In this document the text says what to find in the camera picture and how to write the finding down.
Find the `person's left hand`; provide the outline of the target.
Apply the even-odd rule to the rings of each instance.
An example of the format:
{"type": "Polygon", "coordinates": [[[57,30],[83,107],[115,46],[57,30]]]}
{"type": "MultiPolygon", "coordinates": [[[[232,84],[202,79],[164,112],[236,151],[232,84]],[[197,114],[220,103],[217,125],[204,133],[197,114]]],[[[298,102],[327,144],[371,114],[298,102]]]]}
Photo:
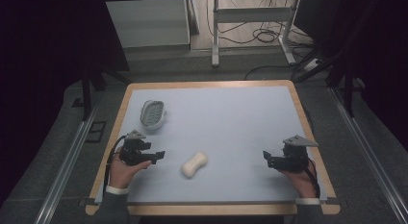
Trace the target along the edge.
{"type": "Polygon", "coordinates": [[[120,189],[127,188],[134,176],[139,171],[148,168],[151,164],[151,161],[146,161],[137,165],[127,165],[120,159],[120,149],[118,149],[111,163],[109,186],[120,189]]]}

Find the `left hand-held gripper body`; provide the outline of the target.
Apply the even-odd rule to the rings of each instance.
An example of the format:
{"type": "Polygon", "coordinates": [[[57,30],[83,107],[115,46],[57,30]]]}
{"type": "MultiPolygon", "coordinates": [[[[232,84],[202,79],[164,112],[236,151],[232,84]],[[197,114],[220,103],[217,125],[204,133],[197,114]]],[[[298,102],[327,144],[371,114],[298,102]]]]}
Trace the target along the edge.
{"type": "Polygon", "coordinates": [[[137,165],[141,162],[150,161],[151,157],[143,154],[142,150],[148,150],[151,147],[150,142],[144,142],[145,135],[137,130],[129,133],[120,150],[119,158],[127,165],[137,165]]]}

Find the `white power strip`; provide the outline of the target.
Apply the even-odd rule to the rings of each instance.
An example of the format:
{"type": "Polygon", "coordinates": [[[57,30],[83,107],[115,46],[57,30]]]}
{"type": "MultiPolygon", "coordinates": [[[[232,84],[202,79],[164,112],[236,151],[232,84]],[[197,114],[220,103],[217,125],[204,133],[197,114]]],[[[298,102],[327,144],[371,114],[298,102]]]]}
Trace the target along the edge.
{"type": "Polygon", "coordinates": [[[314,68],[316,68],[317,66],[319,66],[321,64],[321,60],[320,59],[312,59],[311,61],[309,61],[304,67],[303,69],[305,71],[311,71],[314,68]]]}

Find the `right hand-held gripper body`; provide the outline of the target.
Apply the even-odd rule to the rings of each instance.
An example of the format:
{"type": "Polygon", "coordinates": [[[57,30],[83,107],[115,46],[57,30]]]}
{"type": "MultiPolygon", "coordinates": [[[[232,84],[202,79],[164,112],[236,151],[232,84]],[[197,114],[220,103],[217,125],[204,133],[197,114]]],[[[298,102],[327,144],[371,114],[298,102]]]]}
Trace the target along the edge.
{"type": "Polygon", "coordinates": [[[271,167],[293,173],[298,173],[308,168],[309,156],[307,148],[319,146],[316,142],[299,135],[286,138],[283,140],[283,143],[283,156],[272,157],[271,167]]]}

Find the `white oval soap dish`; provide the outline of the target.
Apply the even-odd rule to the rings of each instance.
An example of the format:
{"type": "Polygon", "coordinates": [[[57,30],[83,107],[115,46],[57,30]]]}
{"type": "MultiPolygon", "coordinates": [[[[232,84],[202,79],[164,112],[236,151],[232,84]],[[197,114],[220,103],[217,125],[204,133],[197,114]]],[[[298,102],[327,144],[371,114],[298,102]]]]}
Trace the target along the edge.
{"type": "Polygon", "coordinates": [[[163,101],[147,100],[141,108],[140,123],[148,130],[157,130],[162,127],[166,115],[163,101]]]}

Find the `person's right hand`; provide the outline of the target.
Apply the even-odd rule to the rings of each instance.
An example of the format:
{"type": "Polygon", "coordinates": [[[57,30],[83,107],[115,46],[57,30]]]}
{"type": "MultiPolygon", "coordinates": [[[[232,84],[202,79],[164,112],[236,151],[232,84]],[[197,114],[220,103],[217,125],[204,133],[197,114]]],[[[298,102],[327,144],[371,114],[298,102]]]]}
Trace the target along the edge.
{"type": "Polygon", "coordinates": [[[314,181],[317,179],[317,172],[314,161],[309,161],[306,171],[293,173],[290,171],[280,170],[293,185],[300,198],[318,198],[314,181]]]}

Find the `light blue table mat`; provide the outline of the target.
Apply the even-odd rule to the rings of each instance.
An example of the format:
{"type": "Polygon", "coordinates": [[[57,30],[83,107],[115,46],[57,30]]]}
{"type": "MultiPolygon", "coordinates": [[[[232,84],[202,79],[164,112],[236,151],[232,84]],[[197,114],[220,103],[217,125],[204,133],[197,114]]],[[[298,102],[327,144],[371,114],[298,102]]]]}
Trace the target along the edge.
{"type": "Polygon", "coordinates": [[[289,180],[268,167],[263,152],[282,153],[283,140],[303,135],[287,87],[134,89],[120,132],[144,132],[163,159],[130,185],[131,204],[292,202],[289,180]],[[165,103],[161,128],[140,123],[145,101],[165,103]],[[197,152],[208,162],[187,178],[181,166],[197,152]]]}

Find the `white metal desk frame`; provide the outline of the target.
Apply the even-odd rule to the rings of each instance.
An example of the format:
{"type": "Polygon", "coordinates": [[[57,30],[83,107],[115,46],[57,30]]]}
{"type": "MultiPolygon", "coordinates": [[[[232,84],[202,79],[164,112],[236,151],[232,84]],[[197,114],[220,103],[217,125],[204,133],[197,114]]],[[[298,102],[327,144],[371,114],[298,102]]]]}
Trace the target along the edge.
{"type": "Polygon", "coordinates": [[[293,53],[289,47],[289,33],[293,26],[298,1],[299,0],[292,0],[289,6],[283,7],[221,8],[219,6],[219,0],[213,0],[212,66],[219,66],[219,24],[262,22],[277,22],[283,24],[283,32],[277,39],[288,64],[295,64],[293,53]]]}

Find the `white soap bar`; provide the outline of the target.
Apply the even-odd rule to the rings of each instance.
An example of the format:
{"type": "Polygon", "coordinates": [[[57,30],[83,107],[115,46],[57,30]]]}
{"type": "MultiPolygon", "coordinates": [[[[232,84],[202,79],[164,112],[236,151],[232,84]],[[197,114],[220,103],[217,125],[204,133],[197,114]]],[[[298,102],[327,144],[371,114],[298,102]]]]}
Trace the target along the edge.
{"type": "Polygon", "coordinates": [[[203,152],[197,152],[181,166],[181,171],[185,177],[191,178],[195,175],[197,170],[204,166],[207,162],[208,156],[203,152]]]}

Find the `black stand leg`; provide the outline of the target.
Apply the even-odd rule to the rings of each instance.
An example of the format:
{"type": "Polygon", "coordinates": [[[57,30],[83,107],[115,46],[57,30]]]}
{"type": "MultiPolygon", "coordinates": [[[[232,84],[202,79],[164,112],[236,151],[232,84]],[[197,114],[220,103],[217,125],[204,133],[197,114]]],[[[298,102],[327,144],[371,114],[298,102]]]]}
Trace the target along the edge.
{"type": "Polygon", "coordinates": [[[85,69],[83,71],[82,91],[84,100],[84,121],[89,118],[91,113],[90,86],[94,86],[97,91],[102,91],[106,89],[106,85],[106,81],[104,80],[100,70],[85,69]]]}
{"type": "Polygon", "coordinates": [[[330,70],[327,78],[326,84],[329,87],[337,87],[341,81],[344,79],[344,108],[348,115],[353,117],[352,109],[352,93],[353,93],[353,75],[349,66],[339,66],[335,65],[330,70]]]}

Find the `white cabinet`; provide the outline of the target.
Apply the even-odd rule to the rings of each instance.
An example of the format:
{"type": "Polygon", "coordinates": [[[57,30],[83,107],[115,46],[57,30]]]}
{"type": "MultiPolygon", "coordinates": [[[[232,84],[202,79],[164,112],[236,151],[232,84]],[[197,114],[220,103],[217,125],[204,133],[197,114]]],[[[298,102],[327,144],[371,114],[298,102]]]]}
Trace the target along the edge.
{"type": "Polygon", "coordinates": [[[115,1],[106,5],[123,48],[190,43],[186,0],[115,1]]]}

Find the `aluminium rail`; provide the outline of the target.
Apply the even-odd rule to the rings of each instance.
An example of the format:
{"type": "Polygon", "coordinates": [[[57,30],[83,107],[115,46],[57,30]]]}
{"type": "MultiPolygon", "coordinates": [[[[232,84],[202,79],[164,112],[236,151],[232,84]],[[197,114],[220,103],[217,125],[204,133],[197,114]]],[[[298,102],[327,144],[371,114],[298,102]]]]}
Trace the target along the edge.
{"type": "Polygon", "coordinates": [[[350,131],[354,138],[358,148],[362,152],[371,173],[373,174],[376,182],[381,188],[386,201],[390,205],[393,213],[395,214],[399,224],[408,224],[408,206],[406,205],[402,195],[398,191],[394,182],[391,180],[386,170],[380,163],[379,159],[371,149],[370,143],[366,136],[363,134],[358,122],[352,117],[344,107],[344,99],[341,94],[335,88],[329,88],[328,91],[334,97],[336,106],[344,119],[347,129],[350,131]]]}
{"type": "Polygon", "coordinates": [[[85,143],[86,137],[89,133],[90,126],[99,109],[101,98],[98,97],[92,104],[89,116],[80,123],[79,128],[72,140],[68,151],[64,157],[63,163],[56,175],[56,178],[51,185],[42,205],[39,209],[38,216],[34,224],[50,224],[56,208],[62,198],[64,189],[69,180],[74,165],[85,143]]]}

